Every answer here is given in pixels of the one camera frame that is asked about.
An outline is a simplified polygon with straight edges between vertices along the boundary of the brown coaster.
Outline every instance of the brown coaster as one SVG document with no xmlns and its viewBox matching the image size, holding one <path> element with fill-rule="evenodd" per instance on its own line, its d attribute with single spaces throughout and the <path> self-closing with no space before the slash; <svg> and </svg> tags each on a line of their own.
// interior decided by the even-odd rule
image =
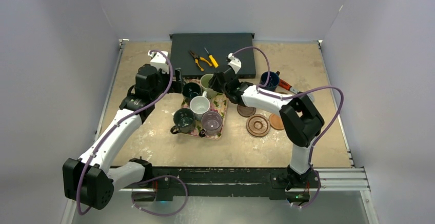
<svg viewBox="0 0 435 224">
<path fill-rule="evenodd" d="M 270 131 L 270 124 L 263 115 L 253 115 L 246 121 L 246 129 L 255 137 L 263 137 Z"/>
<path fill-rule="evenodd" d="M 269 122 L 270 122 L 270 125 L 273 128 L 275 128 L 276 130 L 283 130 L 284 129 L 283 120 L 281 120 L 281 117 L 279 117 L 275 114 L 270 114 Z"/>
<path fill-rule="evenodd" d="M 243 117 L 250 117 L 256 113 L 257 109 L 253 107 L 245 107 L 237 105 L 237 112 Z"/>
</svg>

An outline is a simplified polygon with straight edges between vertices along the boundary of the yellow screwdriver handle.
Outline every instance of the yellow screwdriver handle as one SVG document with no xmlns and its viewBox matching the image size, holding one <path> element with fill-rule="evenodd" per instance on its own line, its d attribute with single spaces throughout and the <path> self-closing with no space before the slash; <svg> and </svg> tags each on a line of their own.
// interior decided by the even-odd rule
<svg viewBox="0 0 435 224">
<path fill-rule="evenodd" d="M 201 72 L 203 72 L 204 69 L 201 68 L 200 63 L 198 63 L 198 59 L 195 59 L 195 63 L 196 63 L 196 65 L 198 66 L 198 68 L 201 70 Z"/>
<path fill-rule="evenodd" d="M 219 67 L 219 64 L 216 62 L 216 60 L 214 59 L 213 55 L 208 55 L 208 58 L 210 58 L 211 62 L 213 63 L 214 68 Z"/>
</svg>

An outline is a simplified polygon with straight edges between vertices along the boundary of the red-handled tool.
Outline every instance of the red-handled tool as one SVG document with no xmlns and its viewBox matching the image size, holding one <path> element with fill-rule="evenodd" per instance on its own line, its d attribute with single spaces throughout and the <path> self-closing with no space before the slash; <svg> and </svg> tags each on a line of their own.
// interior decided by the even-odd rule
<svg viewBox="0 0 435 224">
<path fill-rule="evenodd" d="M 288 90 L 288 91 L 290 91 L 290 92 L 292 92 L 294 94 L 301 93 L 301 91 L 299 91 L 296 87 L 294 87 L 294 86 L 290 85 L 289 83 L 283 81 L 281 78 L 280 78 L 280 83 L 278 84 L 278 86 L 280 86 L 280 87 L 282 87 L 282 88 L 284 88 L 284 89 L 286 89 L 286 90 Z M 314 96 L 312 95 L 312 93 L 308 93 L 307 95 L 310 98 L 310 100 L 312 102 L 314 102 Z"/>
</svg>

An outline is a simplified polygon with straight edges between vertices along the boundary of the floral tray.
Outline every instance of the floral tray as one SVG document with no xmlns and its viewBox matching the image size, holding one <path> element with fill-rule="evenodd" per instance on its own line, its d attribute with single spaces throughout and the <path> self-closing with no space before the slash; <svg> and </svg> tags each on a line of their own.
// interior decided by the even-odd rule
<svg viewBox="0 0 435 224">
<path fill-rule="evenodd" d="M 195 82 L 195 83 L 199 84 L 200 80 L 199 79 L 189 79 L 189 80 L 186 80 L 186 82 Z M 221 115 L 222 127 L 221 127 L 221 130 L 219 131 L 219 133 L 217 133 L 216 135 L 212 135 L 212 136 L 206 135 L 204 138 L 210 138 L 210 139 L 221 138 L 222 130 L 224 129 L 224 124 L 225 124 L 225 114 L 227 113 L 228 102 L 229 102 L 228 98 L 222 93 L 218 93 L 216 95 L 216 97 L 213 97 L 212 99 L 210 99 L 210 110 L 216 111 L 217 113 L 219 113 Z M 189 108 L 189 105 L 185 101 L 183 101 L 181 103 L 181 108 Z M 190 133 L 184 133 L 184 134 L 199 137 L 199 133 L 201 130 L 202 130 L 201 122 L 199 120 L 197 120 L 195 129 Z"/>
</svg>

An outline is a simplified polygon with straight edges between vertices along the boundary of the white enclosure wall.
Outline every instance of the white enclosure wall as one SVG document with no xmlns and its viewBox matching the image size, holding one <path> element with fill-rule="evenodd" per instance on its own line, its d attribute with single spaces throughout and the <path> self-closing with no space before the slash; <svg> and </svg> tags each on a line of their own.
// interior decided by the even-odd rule
<svg viewBox="0 0 435 224">
<path fill-rule="evenodd" d="M 433 223 L 435 0 L 347 0 L 322 51 L 382 223 Z"/>
<path fill-rule="evenodd" d="M 119 38 L 253 32 L 261 40 L 322 39 L 344 0 L 100 0 Z"/>
<path fill-rule="evenodd" d="M 59 223 L 117 56 L 98 0 L 0 0 L 0 223 Z"/>
</svg>

